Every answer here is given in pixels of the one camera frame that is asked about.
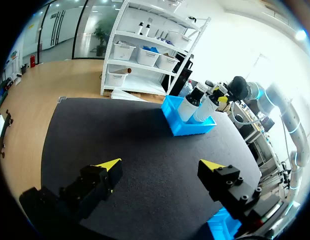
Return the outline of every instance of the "glass wall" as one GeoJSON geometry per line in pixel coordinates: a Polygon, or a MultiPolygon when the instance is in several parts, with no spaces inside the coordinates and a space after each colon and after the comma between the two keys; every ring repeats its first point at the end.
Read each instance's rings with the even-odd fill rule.
{"type": "Polygon", "coordinates": [[[31,55],[37,64],[104,59],[121,6],[112,0],[55,0],[44,5],[24,27],[22,63],[29,65],[31,55]]]}
{"type": "Polygon", "coordinates": [[[39,43],[41,63],[72,59],[74,36],[86,0],[57,0],[45,16],[39,43]]]}
{"type": "Polygon", "coordinates": [[[111,0],[88,0],[78,26],[74,58],[104,59],[121,6],[111,0]]]}

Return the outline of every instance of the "wooden floor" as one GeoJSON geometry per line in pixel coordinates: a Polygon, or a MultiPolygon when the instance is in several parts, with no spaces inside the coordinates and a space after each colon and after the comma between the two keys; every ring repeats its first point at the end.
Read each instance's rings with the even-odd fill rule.
{"type": "MultiPolygon", "coordinates": [[[[31,188],[41,188],[42,150],[53,112],[60,96],[102,98],[100,74],[103,60],[55,61],[28,68],[22,82],[8,91],[0,108],[9,112],[14,123],[6,131],[2,169],[15,199],[31,188]]],[[[163,96],[134,94],[161,103],[163,96]]]]}

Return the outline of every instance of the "blue box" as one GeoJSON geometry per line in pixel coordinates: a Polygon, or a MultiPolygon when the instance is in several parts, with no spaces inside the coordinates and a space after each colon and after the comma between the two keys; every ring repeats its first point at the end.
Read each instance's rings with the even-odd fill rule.
{"type": "Polygon", "coordinates": [[[239,220],[234,220],[224,207],[207,223],[215,240],[233,240],[234,235],[242,225],[239,220]]]}
{"type": "Polygon", "coordinates": [[[167,95],[161,105],[161,110],[174,136],[206,134],[216,126],[211,116],[205,122],[198,124],[189,124],[182,121],[177,109],[183,99],[183,97],[167,95]]]}

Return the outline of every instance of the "white shelf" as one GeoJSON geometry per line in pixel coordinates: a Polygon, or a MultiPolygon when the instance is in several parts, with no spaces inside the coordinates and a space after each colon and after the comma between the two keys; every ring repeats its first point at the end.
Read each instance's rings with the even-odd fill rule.
{"type": "Polygon", "coordinates": [[[165,48],[172,49],[172,50],[174,50],[176,52],[179,52],[179,53],[182,53],[184,55],[187,55],[186,51],[181,50],[178,47],[175,47],[175,46],[173,46],[171,44],[168,44],[168,43],[166,43],[164,41],[158,40],[158,39],[153,38],[153,37],[138,35],[136,33],[128,32],[128,31],[118,31],[118,30],[115,32],[115,34],[116,35],[120,35],[120,36],[126,36],[126,37],[130,37],[130,38],[145,40],[147,42],[154,43],[154,44],[157,44],[157,45],[161,45],[161,46],[163,46],[165,48]]]}
{"type": "Polygon", "coordinates": [[[149,71],[153,71],[153,72],[157,72],[157,73],[161,73],[161,74],[171,75],[173,77],[176,76],[176,73],[160,69],[156,65],[155,66],[146,66],[146,65],[139,64],[135,59],[132,59],[132,58],[129,61],[117,60],[117,59],[113,58],[113,55],[111,55],[108,59],[107,64],[127,66],[127,67],[131,67],[131,68],[139,68],[139,69],[149,70],[149,71]]]}
{"type": "Polygon", "coordinates": [[[130,92],[137,92],[137,93],[145,93],[145,94],[156,94],[165,96],[166,92],[162,87],[161,83],[158,79],[150,79],[146,77],[140,77],[129,74],[125,82],[122,86],[107,86],[105,85],[105,89],[113,90],[113,89],[120,89],[122,91],[130,91],[130,92]]]}
{"type": "Polygon", "coordinates": [[[201,29],[198,26],[196,26],[193,23],[193,21],[188,19],[187,17],[183,18],[183,17],[178,16],[169,10],[163,9],[159,6],[155,6],[155,5],[150,4],[148,2],[144,2],[144,1],[140,1],[140,0],[130,0],[129,1],[129,7],[134,8],[134,9],[138,9],[138,10],[143,10],[143,11],[146,11],[148,13],[159,15],[163,18],[166,18],[170,21],[177,23],[178,25],[183,26],[184,28],[195,29],[199,32],[201,31],[201,29]]]}

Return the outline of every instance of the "black mat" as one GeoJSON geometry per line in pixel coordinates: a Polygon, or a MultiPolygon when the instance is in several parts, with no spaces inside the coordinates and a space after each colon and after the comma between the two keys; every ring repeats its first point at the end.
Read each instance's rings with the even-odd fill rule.
{"type": "Polygon", "coordinates": [[[122,179],[83,226],[120,240],[208,239],[205,223],[221,204],[197,177],[199,159],[234,165],[254,187],[260,178],[227,115],[213,117],[217,126],[211,132],[173,137],[159,104],[62,100],[47,131],[41,184],[57,194],[83,166],[122,158],[122,179]]]}

